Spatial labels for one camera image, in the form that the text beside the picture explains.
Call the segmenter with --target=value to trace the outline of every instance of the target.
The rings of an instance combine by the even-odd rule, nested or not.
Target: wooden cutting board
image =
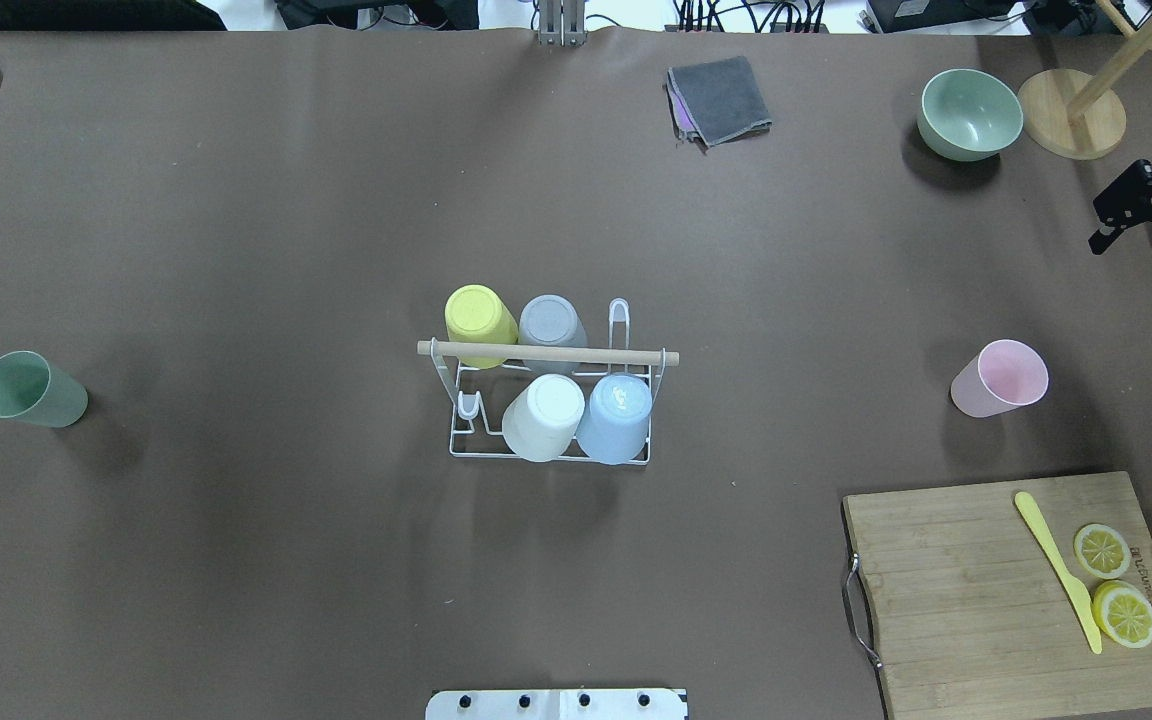
[[[890,719],[1152,707],[1152,643],[1128,650],[1106,637],[1105,652],[1093,655],[1011,505],[1020,491],[1038,501],[1064,563],[1092,593],[1101,581],[1075,560],[1075,533],[1087,523],[1123,533],[1134,564],[1121,579],[1152,601],[1152,541],[1128,473],[847,497]]]

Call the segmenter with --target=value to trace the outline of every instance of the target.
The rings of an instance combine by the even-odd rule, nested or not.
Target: white metal plate
[[[687,691],[442,691],[430,698],[425,720],[687,720]]]

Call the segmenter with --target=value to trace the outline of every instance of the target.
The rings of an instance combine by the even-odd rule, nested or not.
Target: knife
[[[1043,547],[1043,554],[1051,562],[1052,570],[1056,570],[1061,588],[1064,588],[1064,593],[1069,596],[1074,612],[1078,614],[1079,624],[1083,624],[1083,634],[1087,636],[1089,646],[1092,647],[1092,652],[1099,655],[1101,653],[1101,629],[1097,628],[1096,620],[1092,619],[1092,596],[1087,592],[1087,585],[1083,584],[1083,579],[1075,578],[1069,568],[1066,568],[1064,560],[1061,559],[1060,551],[1056,550],[1056,541],[1052,538],[1051,530],[1047,529],[1047,520],[1043,518],[1043,510],[1038,510],[1034,497],[1021,491],[1016,493],[1015,502],[1016,510],[1020,510],[1020,516],[1029,526],[1029,532],[1034,535],[1034,539]]]

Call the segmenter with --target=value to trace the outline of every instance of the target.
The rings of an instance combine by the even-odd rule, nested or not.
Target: mint green bowl
[[[923,89],[918,132],[939,156],[984,160],[1020,137],[1025,115],[1005,83],[968,68],[945,70]]]

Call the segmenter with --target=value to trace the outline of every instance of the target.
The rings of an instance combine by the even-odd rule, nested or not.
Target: yellow cup
[[[482,285],[467,285],[447,298],[444,308],[447,340],[452,342],[492,342],[517,344],[518,323],[503,302]],[[461,357],[461,363],[479,370],[495,367],[508,357]]]

